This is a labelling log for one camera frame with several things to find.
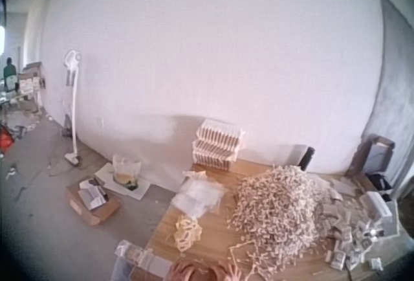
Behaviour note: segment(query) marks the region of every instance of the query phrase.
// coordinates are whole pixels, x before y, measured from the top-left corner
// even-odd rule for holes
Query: gray curtain
[[[384,51],[373,112],[362,143],[381,135],[395,142],[386,175],[396,185],[414,160],[414,31],[390,0],[381,0]]]

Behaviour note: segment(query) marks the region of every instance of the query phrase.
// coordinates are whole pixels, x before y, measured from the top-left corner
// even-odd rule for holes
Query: person
[[[13,75],[17,78],[16,66],[12,64],[11,58],[7,58],[7,66],[3,69],[3,78],[5,79],[5,86],[7,89],[15,89],[14,85],[7,86],[7,78]]]
[[[214,281],[240,281],[241,272],[234,265],[214,265],[210,269],[215,275]],[[196,270],[196,266],[191,262],[176,262],[170,267],[166,281],[190,281]]]

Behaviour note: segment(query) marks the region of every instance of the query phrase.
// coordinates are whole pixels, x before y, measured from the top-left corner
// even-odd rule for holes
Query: stack of wooden blocks
[[[229,170],[237,160],[243,133],[237,126],[206,119],[193,141],[193,162]]]

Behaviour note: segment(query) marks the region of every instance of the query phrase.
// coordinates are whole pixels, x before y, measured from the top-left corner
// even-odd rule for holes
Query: wooden table
[[[205,168],[199,165],[193,165],[191,169],[194,171],[206,171],[208,177],[214,178],[230,189],[237,184],[240,177],[264,172],[269,167],[248,161],[237,161],[230,172],[224,172],[214,168]],[[204,264],[217,262],[225,264],[232,262],[229,260],[230,252],[228,248],[241,243],[241,234],[233,230],[233,228],[227,228],[226,220],[234,205],[234,199],[229,192],[221,202],[219,214],[209,212],[199,220],[199,225],[202,227],[201,241],[195,242],[185,252],[185,257],[180,255],[180,252],[174,246],[173,238],[173,234],[176,231],[175,223],[182,212],[170,206],[149,240],[146,249],[152,249],[155,255],[171,260],[172,262],[183,258],[186,260],[196,260]],[[365,258],[381,257],[384,269],[386,269],[387,264],[405,255],[408,251],[413,250],[413,240],[408,236],[402,226],[400,228],[401,235],[398,238],[376,242]],[[235,250],[236,257],[240,260],[247,259],[245,252],[248,248],[249,246],[246,246]],[[326,251],[322,249],[319,254],[306,254],[303,258],[297,260],[296,266],[288,265],[283,272],[278,272],[274,280],[348,280],[349,277],[346,270],[337,271],[325,263],[325,254]],[[251,268],[250,264],[244,263],[238,263],[238,266],[245,274]],[[367,262],[360,264],[351,272],[353,280],[364,279],[372,273],[374,272],[369,269]],[[150,273],[145,274],[141,269],[135,269],[132,272],[131,280],[144,280],[144,276],[147,281],[161,280],[161,278],[153,276]],[[192,280],[209,280],[209,278],[206,275],[195,275]],[[254,280],[262,280],[262,278],[258,275],[249,278],[249,281]]]

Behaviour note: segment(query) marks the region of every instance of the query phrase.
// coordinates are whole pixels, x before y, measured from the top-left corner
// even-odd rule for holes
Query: small cardboard box
[[[120,203],[117,197],[115,197],[112,193],[107,192],[109,201],[104,205],[89,211],[83,204],[78,191],[80,189],[79,183],[90,178],[91,177],[89,176],[84,177],[80,181],[68,186],[66,188],[66,199],[69,202],[69,205],[83,218],[86,223],[90,225],[97,225],[105,221],[112,213],[118,210]]]

